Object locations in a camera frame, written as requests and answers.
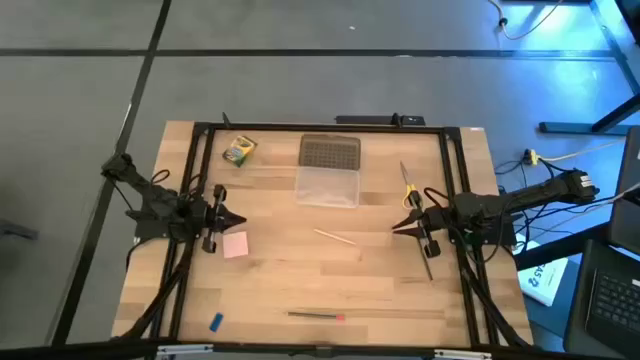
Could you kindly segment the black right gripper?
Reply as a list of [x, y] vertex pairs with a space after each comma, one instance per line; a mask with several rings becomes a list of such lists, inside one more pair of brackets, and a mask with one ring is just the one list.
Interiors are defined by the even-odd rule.
[[399, 223], [393, 226], [393, 229], [398, 229], [409, 224], [414, 223], [412, 228], [400, 229], [399, 235], [407, 235], [415, 237], [423, 248], [423, 252], [427, 258], [434, 258], [441, 254], [439, 243], [433, 239], [431, 232], [435, 231], [435, 225], [432, 220], [432, 216], [435, 214], [430, 208], [423, 209], [422, 198], [419, 192], [415, 189], [408, 193], [408, 203], [411, 210], [408, 216], [401, 220]]

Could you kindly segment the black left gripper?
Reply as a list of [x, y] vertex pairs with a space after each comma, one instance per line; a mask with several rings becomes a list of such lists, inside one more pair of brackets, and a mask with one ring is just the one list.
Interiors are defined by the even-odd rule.
[[[226, 199], [226, 188], [223, 185], [215, 185], [213, 191], [214, 203], [207, 208], [205, 215], [206, 234], [203, 238], [202, 250], [207, 253], [216, 252], [215, 234], [221, 232], [224, 225], [224, 216], [221, 214], [221, 206]], [[224, 231], [246, 223], [246, 218], [238, 215], [227, 207], [224, 207], [226, 222]]]

